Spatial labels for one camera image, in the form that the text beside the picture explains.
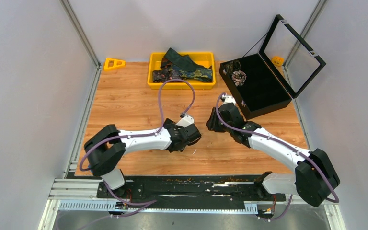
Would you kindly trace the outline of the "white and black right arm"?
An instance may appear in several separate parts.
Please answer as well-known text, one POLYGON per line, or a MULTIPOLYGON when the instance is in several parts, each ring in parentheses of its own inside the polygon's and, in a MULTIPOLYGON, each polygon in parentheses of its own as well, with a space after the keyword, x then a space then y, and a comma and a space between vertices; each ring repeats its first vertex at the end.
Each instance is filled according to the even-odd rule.
POLYGON ((267 200, 277 193, 299 195, 313 207, 325 200, 340 202, 335 189, 341 181, 324 150, 300 148, 272 135, 260 124, 244 120, 234 103, 213 107, 206 126, 210 131, 229 133, 235 142, 264 152, 293 171, 282 177, 282 182, 270 172, 254 187, 257 198, 267 200))

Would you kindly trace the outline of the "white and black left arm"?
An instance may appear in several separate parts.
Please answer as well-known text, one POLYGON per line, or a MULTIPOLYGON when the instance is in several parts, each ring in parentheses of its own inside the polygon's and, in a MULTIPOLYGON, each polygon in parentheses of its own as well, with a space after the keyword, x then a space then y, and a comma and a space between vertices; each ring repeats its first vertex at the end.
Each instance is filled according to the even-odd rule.
POLYGON ((110 124, 84 144, 84 158, 89 162, 87 170, 101 177, 114 197, 122 198, 128 186, 117 164, 124 155, 144 150, 181 152, 201 137, 191 117, 184 117, 177 123, 166 119, 161 127, 142 131, 118 130, 110 124))

